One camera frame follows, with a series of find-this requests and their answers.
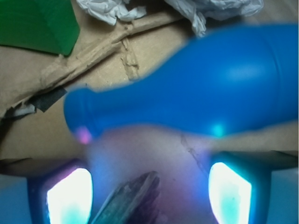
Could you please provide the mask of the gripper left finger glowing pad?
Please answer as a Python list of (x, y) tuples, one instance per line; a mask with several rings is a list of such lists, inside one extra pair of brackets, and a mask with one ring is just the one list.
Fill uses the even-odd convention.
[(93, 207), (93, 178), (83, 161), (39, 161), (28, 177), (34, 224), (86, 224)]

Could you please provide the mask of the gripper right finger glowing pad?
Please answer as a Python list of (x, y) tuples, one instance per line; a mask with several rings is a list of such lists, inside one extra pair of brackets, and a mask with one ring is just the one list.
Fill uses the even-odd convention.
[(208, 195), (220, 224), (297, 224), (297, 151), (222, 151), (211, 158)]

